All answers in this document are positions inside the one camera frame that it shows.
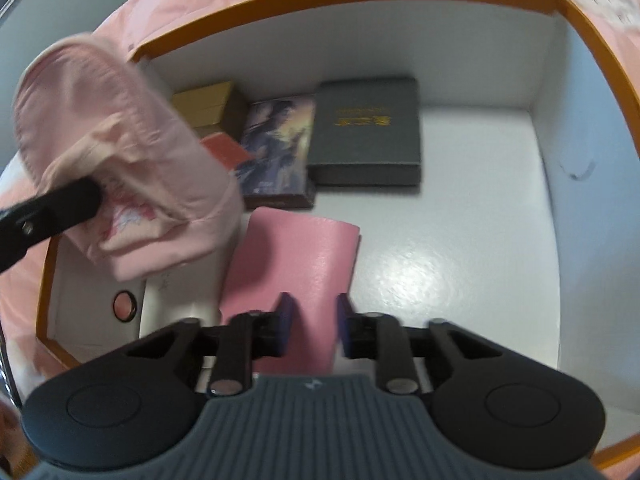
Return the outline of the person's left hand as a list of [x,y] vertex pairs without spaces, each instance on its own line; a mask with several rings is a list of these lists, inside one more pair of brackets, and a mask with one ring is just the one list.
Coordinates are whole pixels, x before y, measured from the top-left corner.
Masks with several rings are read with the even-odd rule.
[[23,479],[38,465],[38,458],[26,440],[21,421],[17,409],[5,396],[2,396],[0,408],[1,471],[11,479]]

